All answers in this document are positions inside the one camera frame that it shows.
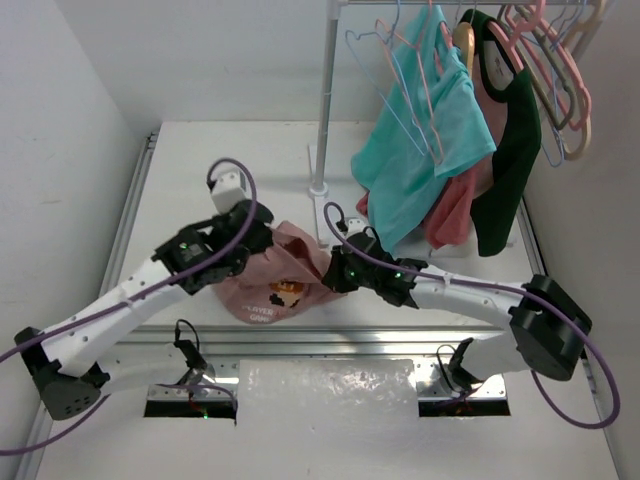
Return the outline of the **pink printed t shirt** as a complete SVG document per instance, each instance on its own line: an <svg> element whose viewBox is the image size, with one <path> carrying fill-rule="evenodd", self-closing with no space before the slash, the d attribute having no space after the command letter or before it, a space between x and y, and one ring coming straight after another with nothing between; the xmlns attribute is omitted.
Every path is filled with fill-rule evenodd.
<svg viewBox="0 0 640 480"><path fill-rule="evenodd" d="M246 324L273 324L336 301L322 283L330 255L291 222L272 230L273 245L253 255L244 271L213 286L222 305Z"/></svg>

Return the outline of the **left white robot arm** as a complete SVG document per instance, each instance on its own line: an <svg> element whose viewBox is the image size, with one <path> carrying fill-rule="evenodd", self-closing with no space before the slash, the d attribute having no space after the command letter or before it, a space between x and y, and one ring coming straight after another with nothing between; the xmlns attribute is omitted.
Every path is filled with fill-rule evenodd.
<svg viewBox="0 0 640 480"><path fill-rule="evenodd" d="M251 200L190 224L159 246L126 280L45 330L14 341L54 420L71 419L119 390L149 384L195 385L212 370L199 347L179 338L153 355L124 357L112 347L137 327L200 290L242 273L272 246L271 211Z"/></svg>

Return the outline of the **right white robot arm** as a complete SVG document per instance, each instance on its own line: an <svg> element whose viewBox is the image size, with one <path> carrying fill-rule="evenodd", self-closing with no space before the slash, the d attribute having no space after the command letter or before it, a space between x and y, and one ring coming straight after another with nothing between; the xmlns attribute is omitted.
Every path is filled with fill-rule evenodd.
<svg viewBox="0 0 640 480"><path fill-rule="evenodd" d="M322 282L335 293L369 289L395 307L448 311L498 328L493 337L462 340L442 367L445 383L458 392L524 370L568 381L584 349L576 333L592 328L586 313L547 276L503 284L451 275L422 260L393 258L364 231L332 247Z"/></svg>

